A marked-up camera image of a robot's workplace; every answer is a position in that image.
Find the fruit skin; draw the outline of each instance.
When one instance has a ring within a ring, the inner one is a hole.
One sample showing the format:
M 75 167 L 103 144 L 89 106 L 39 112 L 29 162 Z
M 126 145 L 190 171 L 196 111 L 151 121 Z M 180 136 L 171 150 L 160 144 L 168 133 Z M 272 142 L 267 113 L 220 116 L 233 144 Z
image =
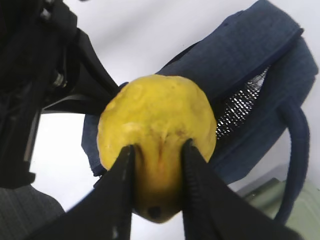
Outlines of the fruit skin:
M 134 145 L 134 208 L 155 223 L 182 207 L 182 145 L 193 139 L 208 162 L 217 122 L 205 93 L 181 76 L 150 75 L 128 83 L 98 125 L 101 164 L 109 170 L 122 147 Z

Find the bag strap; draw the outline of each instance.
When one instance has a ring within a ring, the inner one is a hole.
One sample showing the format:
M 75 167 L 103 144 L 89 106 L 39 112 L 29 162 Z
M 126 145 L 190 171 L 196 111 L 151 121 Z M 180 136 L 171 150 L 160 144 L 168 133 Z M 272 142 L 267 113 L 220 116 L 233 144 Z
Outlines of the bag strap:
M 300 105 L 290 98 L 278 107 L 291 138 L 291 154 L 284 195 L 275 220 L 285 224 L 306 180 L 309 162 L 310 132 Z

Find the gray fabric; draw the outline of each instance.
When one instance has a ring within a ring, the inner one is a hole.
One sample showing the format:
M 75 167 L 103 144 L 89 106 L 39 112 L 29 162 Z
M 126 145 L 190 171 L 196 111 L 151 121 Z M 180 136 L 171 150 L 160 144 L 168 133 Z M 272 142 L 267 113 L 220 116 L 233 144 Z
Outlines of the gray fabric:
M 54 198 L 31 185 L 0 188 L 0 240 L 22 240 L 63 213 Z

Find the metal screw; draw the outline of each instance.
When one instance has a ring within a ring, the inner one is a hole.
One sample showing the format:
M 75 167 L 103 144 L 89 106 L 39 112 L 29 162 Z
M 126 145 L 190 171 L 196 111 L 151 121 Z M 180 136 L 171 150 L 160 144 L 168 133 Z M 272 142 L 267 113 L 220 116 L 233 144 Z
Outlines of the metal screw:
M 51 13 L 47 9 L 43 9 L 43 11 L 40 13 L 40 17 L 46 21 L 48 21 L 51 18 Z
M 64 88 L 67 85 L 67 82 L 65 81 L 64 76 L 58 72 L 56 74 L 57 76 L 55 81 L 53 82 L 53 86 Z

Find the white wall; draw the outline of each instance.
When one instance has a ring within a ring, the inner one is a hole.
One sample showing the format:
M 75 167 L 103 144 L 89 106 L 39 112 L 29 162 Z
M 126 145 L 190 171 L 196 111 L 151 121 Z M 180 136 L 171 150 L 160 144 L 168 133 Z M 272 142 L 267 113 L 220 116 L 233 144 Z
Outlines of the white wall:
M 246 9 L 255 0 L 65 0 L 78 15 L 78 26 L 91 42 L 104 67 L 118 83 L 152 74 L 180 51 L 212 32 L 226 17 Z M 305 29 L 315 59 L 320 62 L 320 2 L 317 0 L 272 0 Z M 320 187 L 320 113 L 316 83 L 303 105 L 311 130 L 309 178 Z M 91 174 L 81 148 L 84 116 L 43 115 L 31 170 L 33 184 L 55 197 L 68 210 L 97 180 Z M 237 190 L 289 159 L 290 143 L 284 134 L 263 161 L 242 181 Z M 184 239 L 181 215 L 166 224 L 153 224 L 134 216 L 132 239 Z

